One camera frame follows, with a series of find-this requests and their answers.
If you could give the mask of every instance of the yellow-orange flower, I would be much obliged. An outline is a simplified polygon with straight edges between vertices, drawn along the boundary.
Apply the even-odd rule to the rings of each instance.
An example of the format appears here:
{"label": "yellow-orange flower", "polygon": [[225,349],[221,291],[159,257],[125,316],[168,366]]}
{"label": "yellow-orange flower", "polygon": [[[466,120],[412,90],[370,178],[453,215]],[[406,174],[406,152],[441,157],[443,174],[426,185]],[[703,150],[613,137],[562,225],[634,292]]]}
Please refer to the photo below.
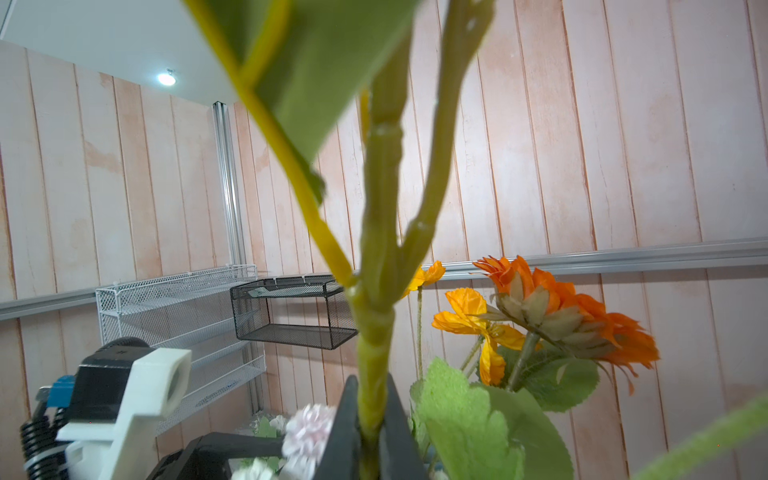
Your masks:
{"label": "yellow-orange flower", "polygon": [[[538,268],[531,273],[522,257],[512,262],[486,257],[474,264],[493,280],[499,293],[507,294],[497,300],[505,314],[512,314],[517,323],[533,328],[545,338],[553,339],[547,333],[556,333],[554,343],[570,354],[609,362],[620,369],[627,367],[634,376],[637,373],[632,363],[649,369],[652,362],[659,360],[654,338],[638,322],[621,313],[607,313],[602,302],[583,293],[576,294],[573,283],[558,282],[554,275]],[[535,320],[525,318],[532,310],[523,308],[526,300],[530,307],[534,294],[543,294],[542,289],[548,294],[543,315]]]}
{"label": "yellow-orange flower", "polygon": [[420,286],[432,285],[440,280],[443,275],[445,275],[445,267],[440,260],[434,262],[426,271],[418,269],[400,298],[405,298],[409,293],[418,290]]}
{"label": "yellow-orange flower", "polygon": [[482,260],[474,262],[473,265],[485,270],[485,275],[493,280],[499,293],[509,293],[510,284],[515,278],[516,273],[520,274],[523,281],[523,294],[525,296],[530,295],[534,290],[531,269],[523,260],[523,257],[519,255],[511,262],[504,257],[501,259],[483,257]]}
{"label": "yellow-orange flower", "polygon": [[432,326],[440,330],[464,335],[483,335],[480,352],[480,380],[486,385],[498,385],[504,377],[506,362],[496,352],[499,345],[520,350],[525,336],[509,325],[491,323],[479,316],[488,312],[488,305],[480,293],[471,288],[447,292],[445,296],[455,313],[440,312]]}

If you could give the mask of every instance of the wall shelf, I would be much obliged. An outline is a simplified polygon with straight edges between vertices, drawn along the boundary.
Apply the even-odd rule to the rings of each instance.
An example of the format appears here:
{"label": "wall shelf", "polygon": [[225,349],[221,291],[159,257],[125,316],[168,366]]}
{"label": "wall shelf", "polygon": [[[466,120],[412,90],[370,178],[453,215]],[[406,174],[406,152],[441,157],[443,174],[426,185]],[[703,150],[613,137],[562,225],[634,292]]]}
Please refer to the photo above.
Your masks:
{"label": "wall shelf", "polygon": [[[278,276],[258,279],[230,290],[237,338],[333,350],[357,335],[344,288],[332,275]],[[328,326],[278,323],[278,299],[322,298]]]}
{"label": "wall shelf", "polygon": [[96,290],[103,343],[136,336],[192,351],[187,394],[158,435],[266,371],[263,356],[254,359],[235,335],[229,294],[256,278],[256,266],[233,265]]}

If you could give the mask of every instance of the white flower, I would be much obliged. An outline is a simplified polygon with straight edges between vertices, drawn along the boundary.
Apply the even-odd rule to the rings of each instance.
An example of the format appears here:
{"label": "white flower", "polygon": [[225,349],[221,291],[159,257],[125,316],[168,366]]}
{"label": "white flower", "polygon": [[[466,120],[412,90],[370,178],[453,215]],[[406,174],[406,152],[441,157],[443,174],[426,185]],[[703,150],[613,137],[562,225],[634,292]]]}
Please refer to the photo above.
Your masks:
{"label": "white flower", "polygon": [[287,462],[280,472],[281,479],[311,480],[323,458],[335,416],[335,407],[312,405],[288,421],[283,440],[283,457]]}
{"label": "white flower", "polygon": [[254,458],[250,467],[241,468],[232,474],[231,480],[276,480],[275,472],[260,458]]}
{"label": "white flower", "polygon": [[277,430],[281,435],[286,432],[286,418],[282,415],[278,415],[271,419],[270,425],[272,425],[272,428]]}

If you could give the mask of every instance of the white ceiling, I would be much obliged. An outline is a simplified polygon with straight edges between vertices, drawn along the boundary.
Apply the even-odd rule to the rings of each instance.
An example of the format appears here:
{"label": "white ceiling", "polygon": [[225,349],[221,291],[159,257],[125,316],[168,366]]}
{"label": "white ceiling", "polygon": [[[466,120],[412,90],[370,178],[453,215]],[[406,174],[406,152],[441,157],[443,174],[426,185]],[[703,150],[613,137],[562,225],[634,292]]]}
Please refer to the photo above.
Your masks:
{"label": "white ceiling", "polygon": [[180,0],[16,0],[3,40],[201,104],[237,99]]}

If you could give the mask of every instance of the blue connector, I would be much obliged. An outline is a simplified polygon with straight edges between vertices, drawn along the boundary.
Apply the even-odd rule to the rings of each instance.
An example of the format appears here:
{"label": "blue connector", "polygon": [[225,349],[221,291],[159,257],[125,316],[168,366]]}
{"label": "blue connector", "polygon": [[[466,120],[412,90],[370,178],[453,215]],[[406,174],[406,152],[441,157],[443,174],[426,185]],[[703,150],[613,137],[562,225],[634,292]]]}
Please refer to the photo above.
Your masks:
{"label": "blue connector", "polygon": [[51,392],[48,394],[48,407],[66,409],[72,400],[74,390],[74,375],[65,375],[54,382]]}

